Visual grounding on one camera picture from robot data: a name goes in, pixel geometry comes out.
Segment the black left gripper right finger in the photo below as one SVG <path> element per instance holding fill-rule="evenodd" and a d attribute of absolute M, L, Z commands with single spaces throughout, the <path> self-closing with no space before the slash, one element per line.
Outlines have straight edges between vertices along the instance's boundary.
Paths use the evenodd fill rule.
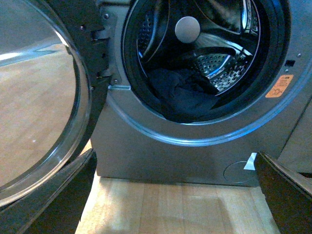
<path fill-rule="evenodd" d="M 254 167 L 280 233 L 310 234 L 312 181 L 264 152 L 256 154 Z"/>

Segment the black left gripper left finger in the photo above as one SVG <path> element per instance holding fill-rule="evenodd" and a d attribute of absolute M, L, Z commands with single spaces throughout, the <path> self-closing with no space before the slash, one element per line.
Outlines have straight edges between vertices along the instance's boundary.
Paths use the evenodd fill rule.
<path fill-rule="evenodd" d="M 97 155 L 90 149 L 47 182 L 1 207 L 2 234 L 73 234 L 91 192 Z"/>

